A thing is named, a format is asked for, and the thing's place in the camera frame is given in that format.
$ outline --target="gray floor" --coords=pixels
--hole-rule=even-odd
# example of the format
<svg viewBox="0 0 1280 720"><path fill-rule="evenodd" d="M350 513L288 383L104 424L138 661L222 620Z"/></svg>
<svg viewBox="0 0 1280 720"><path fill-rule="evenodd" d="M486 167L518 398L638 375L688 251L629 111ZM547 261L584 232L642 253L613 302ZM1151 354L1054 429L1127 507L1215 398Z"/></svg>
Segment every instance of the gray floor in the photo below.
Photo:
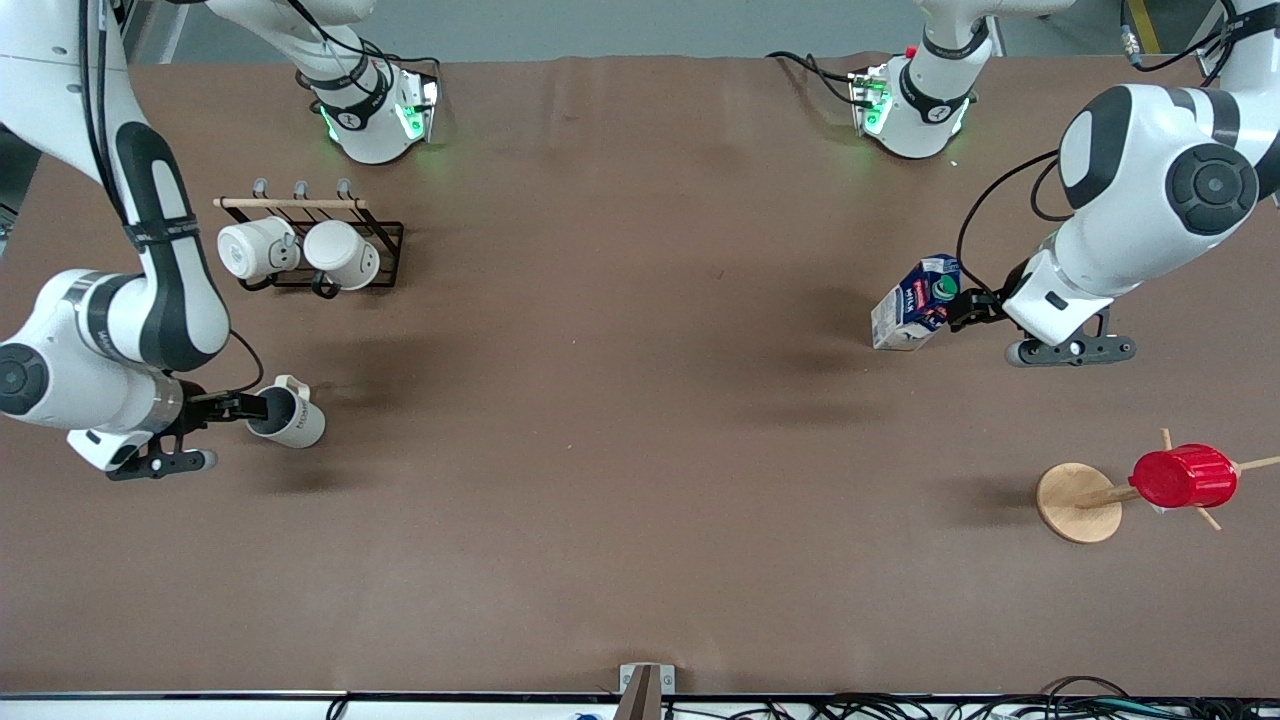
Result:
<svg viewBox="0 0 1280 720"><path fill-rule="evenodd" d="M1215 0L1146 0L1165 49L1187 45ZM283 63L269 45L201 5L140 0L136 63ZM910 0L383 0L358 26L384 50L445 63L567 55L822 58L900 51L920 38ZM1010 55L1116 54L1120 0L1078 0L1047 19L1004 18ZM0 132L0 202L19 208L37 154Z"/></svg>

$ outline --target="milk carton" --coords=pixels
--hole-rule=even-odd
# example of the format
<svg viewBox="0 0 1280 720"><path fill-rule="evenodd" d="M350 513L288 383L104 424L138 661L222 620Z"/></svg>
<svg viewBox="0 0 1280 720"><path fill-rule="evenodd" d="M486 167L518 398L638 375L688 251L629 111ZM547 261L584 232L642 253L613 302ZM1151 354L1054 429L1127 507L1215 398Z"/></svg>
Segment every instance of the milk carton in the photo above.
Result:
<svg viewBox="0 0 1280 720"><path fill-rule="evenodd" d="M947 302L960 292L960 263L929 255L872 310L872 347L915 350L947 324Z"/></svg>

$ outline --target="white mug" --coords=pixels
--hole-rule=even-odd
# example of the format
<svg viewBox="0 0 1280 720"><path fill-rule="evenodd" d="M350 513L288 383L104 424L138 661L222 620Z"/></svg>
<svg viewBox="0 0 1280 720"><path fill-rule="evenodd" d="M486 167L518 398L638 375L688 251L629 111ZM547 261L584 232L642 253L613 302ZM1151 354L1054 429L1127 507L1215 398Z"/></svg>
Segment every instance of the white mug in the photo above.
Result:
<svg viewBox="0 0 1280 720"><path fill-rule="evenodd" d="M218 233L218 256L242 281L297 269L302 260L293 227L275 215L228 225Z"/></svg>
<svg viewBox="0 0 1280 720"><path fill-rule="evenodd" d="M307 232L302 252L329 282L342 290L360 290L374 282L381 269L378 249L342 220L325 220Z"/></svg>
<svg viewBox="0 0 1280 720"><path fill-rule="evenodd" d="M324 413L311 404L311 387L293 375L253 393L266 400L266 419L250 420L248 430L285 447L311 447L324 434Z"/></svg>

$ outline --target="wooden peg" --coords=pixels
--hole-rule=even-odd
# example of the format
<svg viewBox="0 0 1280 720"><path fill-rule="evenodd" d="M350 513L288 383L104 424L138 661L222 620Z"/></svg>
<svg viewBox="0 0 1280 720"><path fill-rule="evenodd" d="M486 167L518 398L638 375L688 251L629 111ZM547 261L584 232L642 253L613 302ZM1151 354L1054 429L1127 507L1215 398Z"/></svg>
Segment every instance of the wooden peg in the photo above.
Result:
<svg viewBox="0 0 1280 720"><path fill-rule="evenodd" d="M1267 465L1280 465L1280 455L1276 455L1275 457L1263 457L1262 460L1251 460L1248 462L1240 462L1239 465L1235 466L1235 470L1238 473L1243 473L1245 470L1257 470L1258 468L1266 468Z"/></svg>

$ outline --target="mug handle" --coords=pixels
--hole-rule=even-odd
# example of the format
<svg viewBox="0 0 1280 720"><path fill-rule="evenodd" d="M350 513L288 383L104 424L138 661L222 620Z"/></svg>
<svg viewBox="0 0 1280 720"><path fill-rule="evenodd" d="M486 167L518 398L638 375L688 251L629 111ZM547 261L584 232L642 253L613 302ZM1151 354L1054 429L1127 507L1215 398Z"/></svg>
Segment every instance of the mug handle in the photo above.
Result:
<svg viewBox="0 0 1280 720"><path fill-rule="evenodd" d="M298 393L298 397L311 402L311 386L294 378L293 375L276 375L275 387L283 387Z"/></svg>

